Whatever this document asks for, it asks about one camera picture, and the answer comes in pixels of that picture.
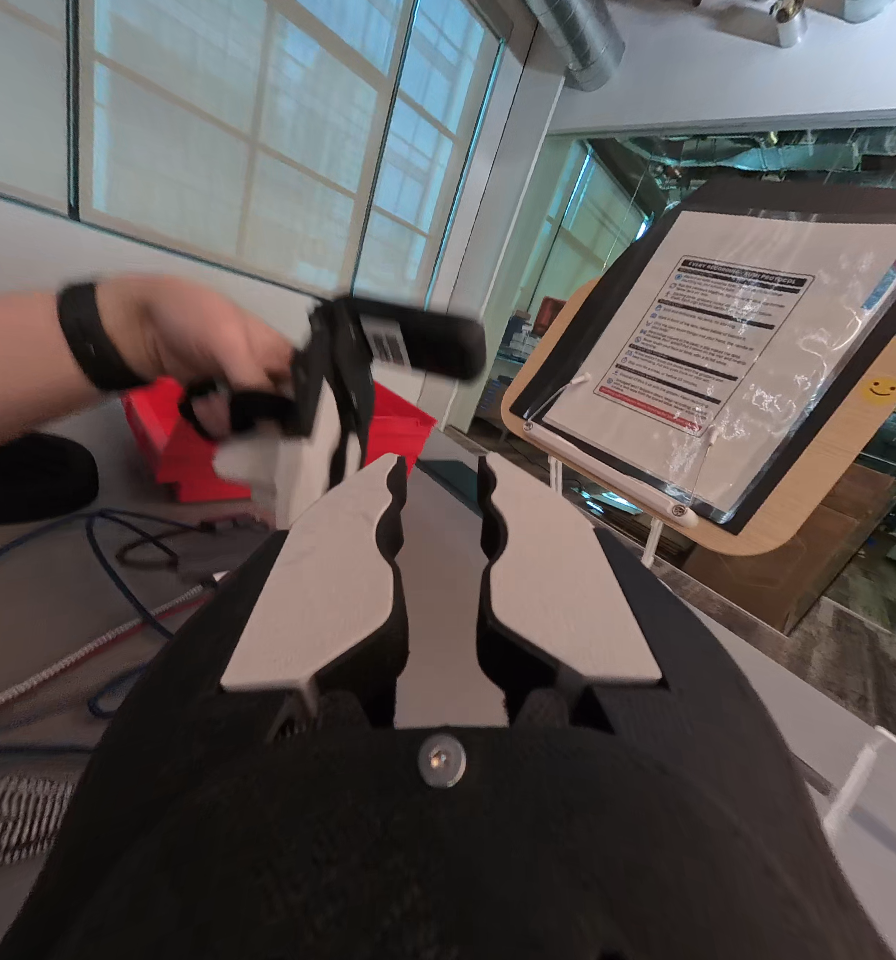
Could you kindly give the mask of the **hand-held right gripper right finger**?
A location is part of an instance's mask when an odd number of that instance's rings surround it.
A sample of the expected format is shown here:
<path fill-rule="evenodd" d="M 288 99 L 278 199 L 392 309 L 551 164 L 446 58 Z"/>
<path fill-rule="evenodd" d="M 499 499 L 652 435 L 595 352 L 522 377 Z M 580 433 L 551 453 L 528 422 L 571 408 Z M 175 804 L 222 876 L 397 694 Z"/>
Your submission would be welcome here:
<path fill-rule="evenodd" d="M 478 461 L 478 665 L 514 725 L 536 693 L 568 717 L 600 688 L 651 690 L 663 672 L 595 527 L 501 455 Z"/>

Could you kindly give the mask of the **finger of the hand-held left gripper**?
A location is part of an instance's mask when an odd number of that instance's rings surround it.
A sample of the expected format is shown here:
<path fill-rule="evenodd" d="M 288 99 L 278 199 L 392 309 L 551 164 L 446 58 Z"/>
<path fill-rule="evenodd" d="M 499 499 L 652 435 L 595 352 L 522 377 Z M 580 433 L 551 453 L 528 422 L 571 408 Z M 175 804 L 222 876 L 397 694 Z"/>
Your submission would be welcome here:
<path fill-rule="evenodd" d="M 279 440 L 275 437 L 233 437 L 214 451 L 214 473 L 249 489 L 253 501 L 276 500 Z"/>
<path fill-rule="evenodd" d="M 329 486 L 332 445 L 283 438 L 275 448 L 275 527 L 290 528 Z"/>

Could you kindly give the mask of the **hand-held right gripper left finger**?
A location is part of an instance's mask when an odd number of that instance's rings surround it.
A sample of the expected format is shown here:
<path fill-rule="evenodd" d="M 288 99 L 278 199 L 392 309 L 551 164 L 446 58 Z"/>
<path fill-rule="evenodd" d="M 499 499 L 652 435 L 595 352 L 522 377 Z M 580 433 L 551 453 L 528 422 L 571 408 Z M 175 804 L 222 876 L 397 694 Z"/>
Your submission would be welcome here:
<path fill-rule="evenodd" d="M 220 678 L 232 694 L 298 696 L 310 716 L 353 697 L 392 727 L 407 663 L 407 467 L 388 453 L 329 490 L 289 529 Z"/>

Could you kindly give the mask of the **red plastic bin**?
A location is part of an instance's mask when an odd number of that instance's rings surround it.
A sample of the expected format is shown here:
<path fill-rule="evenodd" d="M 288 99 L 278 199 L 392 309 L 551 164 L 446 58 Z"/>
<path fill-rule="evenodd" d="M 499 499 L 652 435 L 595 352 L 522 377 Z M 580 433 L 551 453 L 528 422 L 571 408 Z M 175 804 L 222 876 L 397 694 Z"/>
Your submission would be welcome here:
<path fill-rule="evenodd" d="M 421 455 L 437 420 L 420 408 L 375 385 L 374 418 L 365 462 L 386 453 L 401 456 L 410 470 Z M 181 386 L 170 378 L 134 389 L 120 398 L 127 425 L 155 481 L 179 503 L 244 500 L 250 491 L 214 472 L 215 444 L 202 438 L 181 416 Z"/>

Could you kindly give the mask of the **person's left forearm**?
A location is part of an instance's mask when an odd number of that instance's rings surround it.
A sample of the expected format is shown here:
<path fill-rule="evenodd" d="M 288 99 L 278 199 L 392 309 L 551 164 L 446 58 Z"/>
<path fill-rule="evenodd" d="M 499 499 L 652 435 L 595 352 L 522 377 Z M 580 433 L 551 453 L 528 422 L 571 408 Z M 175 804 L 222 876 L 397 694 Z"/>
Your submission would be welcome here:
<path fill-rule="evenodd" d="M 56 295 L 0 295 L 0 447 L 101 397 L 70 351 Z"/>

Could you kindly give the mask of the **person's left hand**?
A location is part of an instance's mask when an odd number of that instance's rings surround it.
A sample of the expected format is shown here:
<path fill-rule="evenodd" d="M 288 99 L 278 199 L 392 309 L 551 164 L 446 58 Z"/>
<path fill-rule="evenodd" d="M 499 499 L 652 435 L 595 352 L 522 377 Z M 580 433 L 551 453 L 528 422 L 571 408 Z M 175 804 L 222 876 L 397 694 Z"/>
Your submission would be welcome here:
<path fill-rule="evenodd" d="M 277 393 L 290 382 L 293 345 L 214 290 L 168 276 L 100 282 L 102 326 L 126 366 L 145 381 L 189 387 L 216 381 L 230 393 Z"/>

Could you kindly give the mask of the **black wristband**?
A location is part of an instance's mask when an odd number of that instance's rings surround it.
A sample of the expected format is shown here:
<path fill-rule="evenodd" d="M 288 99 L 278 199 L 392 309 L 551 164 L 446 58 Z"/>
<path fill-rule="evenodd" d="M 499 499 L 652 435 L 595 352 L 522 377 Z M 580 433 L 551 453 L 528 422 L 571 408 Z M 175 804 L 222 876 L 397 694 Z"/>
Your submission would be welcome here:
<path fill-rule="evenodd" d="M 55 297 L 59 329 L 76 366 L 103 394 L 122 394 L 151 381 L 128 366 L 105 331 L 93 282 L 63 287 Z"/>

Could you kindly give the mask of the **brown cardboard box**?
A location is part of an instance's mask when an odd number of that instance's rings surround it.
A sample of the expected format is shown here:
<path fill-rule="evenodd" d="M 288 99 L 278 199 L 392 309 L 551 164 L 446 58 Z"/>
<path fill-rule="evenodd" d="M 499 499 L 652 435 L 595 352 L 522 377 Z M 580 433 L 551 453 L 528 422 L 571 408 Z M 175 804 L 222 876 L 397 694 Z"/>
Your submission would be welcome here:
<path fill-rule="evenodd" d="M 697 546 L 682 569 L 767 626 L 788 634 L 861 547 L 883 490 L 871 468 L 852 464 L 782 546 L 748 557 Z"/>

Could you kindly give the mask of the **large window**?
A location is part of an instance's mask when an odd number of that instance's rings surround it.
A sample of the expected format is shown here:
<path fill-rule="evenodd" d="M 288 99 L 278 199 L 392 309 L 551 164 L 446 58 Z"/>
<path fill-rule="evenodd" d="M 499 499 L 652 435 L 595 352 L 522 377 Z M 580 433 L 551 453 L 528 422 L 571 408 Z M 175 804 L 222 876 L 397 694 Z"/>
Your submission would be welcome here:
<path fill-rule="evenodd" d="M 0 1 L 0 195 L 432 302 L 507 37 L 461 1 Z"/>

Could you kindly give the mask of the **printed instruction sheet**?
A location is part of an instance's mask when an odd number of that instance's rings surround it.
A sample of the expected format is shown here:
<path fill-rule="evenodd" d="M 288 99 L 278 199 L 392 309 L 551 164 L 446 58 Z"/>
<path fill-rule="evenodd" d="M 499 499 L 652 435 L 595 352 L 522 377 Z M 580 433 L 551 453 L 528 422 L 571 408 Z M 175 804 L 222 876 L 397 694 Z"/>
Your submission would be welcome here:
<path fill-rule="evenodd" d="M 635 273 L 542 423 L 726 524 L 886 328 L 896 214 L 684 210 Z"/>

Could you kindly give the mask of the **silver spiral air duct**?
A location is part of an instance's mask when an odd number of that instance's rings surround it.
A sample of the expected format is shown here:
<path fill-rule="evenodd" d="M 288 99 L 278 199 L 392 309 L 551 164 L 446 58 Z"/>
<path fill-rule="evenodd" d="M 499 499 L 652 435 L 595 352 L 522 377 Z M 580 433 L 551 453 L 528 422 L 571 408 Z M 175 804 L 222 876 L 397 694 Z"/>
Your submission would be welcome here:
<path fill-rule="evenodd" d="M 573 90 L 593 92 L 613 78 L 625 43 L 606 1 L 526 1 L 565 65 Z"/>

